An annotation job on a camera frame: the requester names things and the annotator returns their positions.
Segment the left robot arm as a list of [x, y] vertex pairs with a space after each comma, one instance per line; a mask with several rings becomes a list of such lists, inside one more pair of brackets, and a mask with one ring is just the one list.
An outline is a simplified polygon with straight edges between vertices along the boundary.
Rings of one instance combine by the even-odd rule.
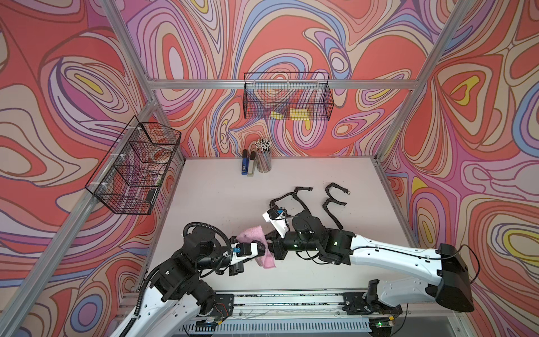
[[265, 252], [258, 240], [239, 243], [215, 226], [188, 223], [182, 247], [144, 279], [134, 309], [113, 336], [172, 336], [197, 316], [209, 317], [216, 328], [232, 315], [234, 297], [218, 295], [205, 277], [241, 273], [245, 262]]

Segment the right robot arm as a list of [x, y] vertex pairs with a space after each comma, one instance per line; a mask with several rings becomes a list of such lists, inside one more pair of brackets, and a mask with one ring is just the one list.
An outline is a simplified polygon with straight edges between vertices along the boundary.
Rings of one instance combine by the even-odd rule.
[[325, 227], [307, 210], [289, 216], [283, 209], [270, 209], [263, 218], [274, 228], [266, 237], [277, 260], [296, 252], [317, 264], [371, 266], [405, 276], [390, 282], [371, 280], [364, 295], [364, 303], [370, 308], [435, 302], [454, 312], [474, 311], [468, 266], [460, 249], [450, 244], [417, 249], [378, 242]]

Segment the pink microfibre cloth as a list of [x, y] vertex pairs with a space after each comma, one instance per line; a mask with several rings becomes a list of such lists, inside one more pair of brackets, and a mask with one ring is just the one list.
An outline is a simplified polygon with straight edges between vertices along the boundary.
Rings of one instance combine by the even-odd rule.
[[275, 257], [269, 250], [268, 242], [265, 238], [265, 233], [261, 226], [250, 227], [237, 235], [239, 243], [255, 244], [257, 248], [257, 256], [254, 260], [264, 269], [276, 268]]

